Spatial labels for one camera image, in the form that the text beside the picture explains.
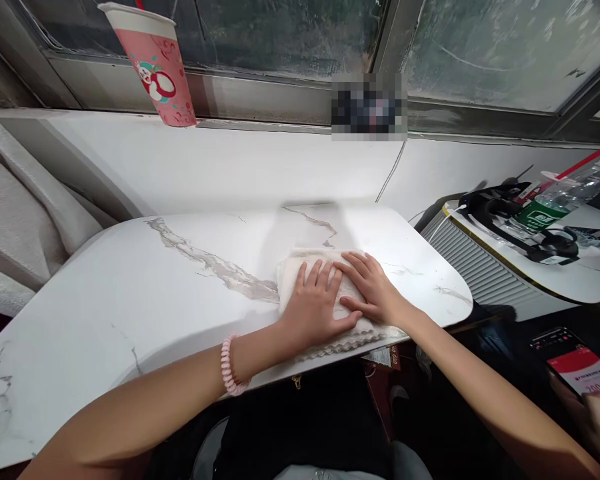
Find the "bracelet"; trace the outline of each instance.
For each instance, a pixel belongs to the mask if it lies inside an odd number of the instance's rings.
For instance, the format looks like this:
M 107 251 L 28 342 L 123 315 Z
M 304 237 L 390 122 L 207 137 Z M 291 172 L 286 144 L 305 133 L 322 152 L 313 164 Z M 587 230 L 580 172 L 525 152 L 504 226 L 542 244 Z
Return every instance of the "bracelet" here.
M 237 397 L 242 395 L 249 386 L 248 380 L 245 383 L 236 383 L 233 379 L 233 370 L 231 369 L 231 360 L 229 353 L 231 352 L 231 341 L 238 338 L 240 335 L 230 335 L 222 342 L 222 350 L 220 354 L 220 368 L 222 368 L 222 380 L 225 382 L 225 388 L 228 394 Z

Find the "white towel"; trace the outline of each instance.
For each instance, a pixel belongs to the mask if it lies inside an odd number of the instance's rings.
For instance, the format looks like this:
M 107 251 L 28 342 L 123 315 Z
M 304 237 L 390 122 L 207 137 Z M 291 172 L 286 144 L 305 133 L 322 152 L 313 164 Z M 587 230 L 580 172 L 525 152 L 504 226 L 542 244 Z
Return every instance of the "white towel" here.
M 280 294 L 280 314 L 284 312 L 287 307 L 287 303 L 293 293 L 293 287 L 295 280 L 298 276 L 298 270 L 302 262 L 307 262 L 307 273 L 305 279 L 309 276 L 311 268 L 316 260 L 322 260 L 323 265 L 328 261 L 339 261 L 350 265 L 349 262 L 342 258 L 341 254 L 343 251 L 331 250 L 331 249 L 294 249 L 291 254 L 278 265 L 277 269 L 277 280 L 278 280 L 278 293 Z M 329 274 L 329 280 L 333 278 L 335 269 Z M 341 319 L 351 313 L 351 310 L 346 308 L 340 303 L 340 297 L 352 297 L 354 299 L 365 301 L 364 296 L 358 291 L 356 286 L 353 284 L 348 276 L 342 277 L 342 283 L 340 284 L 340 290 L 333 307 L 333 317 L 335 319 Z M 384 325 L 378 325 L 366 317 L 360 318 L 352 330 L 343 333 L 336 337 L 329 343 L 312 347 L 306 352 L 300 354 L 296 360 L 306 360 L 310 358 L 322 357 L 324 355 L 330 355 L 332 353 L 342 352 L 358 348 L 366 343 L 384 339 L 384 338 L 404 338 L 407 334 L 396 327 L 386 327 Z

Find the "headphones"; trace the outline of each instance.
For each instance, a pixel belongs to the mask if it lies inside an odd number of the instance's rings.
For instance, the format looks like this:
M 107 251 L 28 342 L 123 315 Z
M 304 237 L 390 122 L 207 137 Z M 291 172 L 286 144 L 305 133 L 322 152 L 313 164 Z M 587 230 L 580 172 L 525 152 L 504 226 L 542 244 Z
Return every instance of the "headphones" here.
M 523 210 L 523 206 L 513 202 L 511 198 L 524 190 L 528 183 L 513 185 L 500 185 L 498 187 L 476 190 L 464 194 L 459 201 L 459 208 L 466 205 L 460 213 L 464 216 L 471 214 L 476 221 L 480 222 L 490 231 L 504 240 L 512 243 L 525 252 L 526 257 L 534 262 L 545 265 L 568 265 L 578 260 L 577 236 L 574 232 L 564 230 L 571 238 L 562 235 L 554 235 L 548 231 L 539 232 L 544 238 L 540 244 L 529 245 L 528 243 L 514 237 L 512 234 L 502 230 L 493 223 L 492 216 L 511 218 Z

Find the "green bottle label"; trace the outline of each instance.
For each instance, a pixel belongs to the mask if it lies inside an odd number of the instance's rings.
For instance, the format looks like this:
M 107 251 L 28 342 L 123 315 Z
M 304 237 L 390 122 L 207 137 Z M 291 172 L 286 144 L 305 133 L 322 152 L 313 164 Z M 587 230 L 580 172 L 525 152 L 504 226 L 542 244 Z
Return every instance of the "green bottle label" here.
M 566 214 L 568 212 L 554 210 L 534 200 L 522 212 L 518 213 L 515 219 L 527 228 L 542 231 Z

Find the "phone screen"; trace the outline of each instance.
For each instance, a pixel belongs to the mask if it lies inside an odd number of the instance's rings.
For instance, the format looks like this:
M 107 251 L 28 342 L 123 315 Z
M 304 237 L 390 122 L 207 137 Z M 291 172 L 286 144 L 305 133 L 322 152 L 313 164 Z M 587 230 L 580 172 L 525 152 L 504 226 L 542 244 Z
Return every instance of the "phone screen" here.
M 570 330 L 544 333 L 529 346 L 579 395 L 600 391 L 600 358 Z

